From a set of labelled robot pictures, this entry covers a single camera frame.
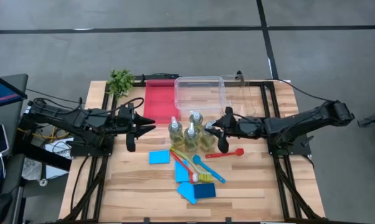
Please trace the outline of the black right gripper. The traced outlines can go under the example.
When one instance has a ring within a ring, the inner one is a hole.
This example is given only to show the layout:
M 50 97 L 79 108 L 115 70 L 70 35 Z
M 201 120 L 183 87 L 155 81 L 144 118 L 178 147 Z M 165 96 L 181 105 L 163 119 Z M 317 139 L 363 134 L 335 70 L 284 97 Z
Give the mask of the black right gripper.
M 218 148 L 222 153 L 229 151 L 228 137 L 259 139 L 265 138 L 265 127 L 260 118 L 235 114 L 231 107 L 225 108 L 225 115 L 216 120 L 210 133 L 218 138 Z

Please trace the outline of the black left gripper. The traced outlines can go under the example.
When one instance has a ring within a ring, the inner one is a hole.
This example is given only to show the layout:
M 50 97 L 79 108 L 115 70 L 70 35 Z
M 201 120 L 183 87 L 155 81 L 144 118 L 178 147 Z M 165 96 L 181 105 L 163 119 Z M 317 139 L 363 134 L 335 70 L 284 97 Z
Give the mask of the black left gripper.
M 108 134 L 126 135 L 126 148 L 129 152 L 136 151 L 135 138 L 140 138 L 142 135 L 154 130 L 156 126 L 137 126 L 154 124 L 155 120 L 145 118 L 135 113 L 134 104 L 120 105 L 112 109 L 111 126 L 108 128 Z

